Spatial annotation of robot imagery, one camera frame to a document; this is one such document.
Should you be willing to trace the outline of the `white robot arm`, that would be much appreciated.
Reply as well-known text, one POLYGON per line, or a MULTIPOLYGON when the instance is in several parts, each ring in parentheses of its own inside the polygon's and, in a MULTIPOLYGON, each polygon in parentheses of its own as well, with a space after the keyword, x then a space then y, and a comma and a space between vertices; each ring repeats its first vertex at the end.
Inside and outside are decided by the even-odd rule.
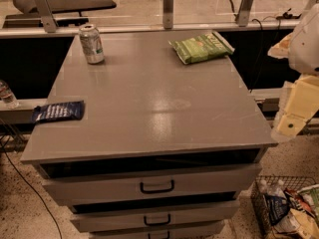
POLYGON ((300 74, 294 83, 284 83, 271 131, 273 139, 285 142, 294 138, 319 111, 319 4, 267 55, 287 58, 289 67, 300 74))

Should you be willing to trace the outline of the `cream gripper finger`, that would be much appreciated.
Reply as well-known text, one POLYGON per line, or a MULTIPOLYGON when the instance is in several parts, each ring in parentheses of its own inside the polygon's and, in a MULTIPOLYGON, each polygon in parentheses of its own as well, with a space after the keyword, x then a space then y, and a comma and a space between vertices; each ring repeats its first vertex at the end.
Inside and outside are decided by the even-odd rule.
POLYGON ((319 111, 319 78, 302 74, 285 82, 279 98, 271 136, 277 142, 294 138, 319 111))

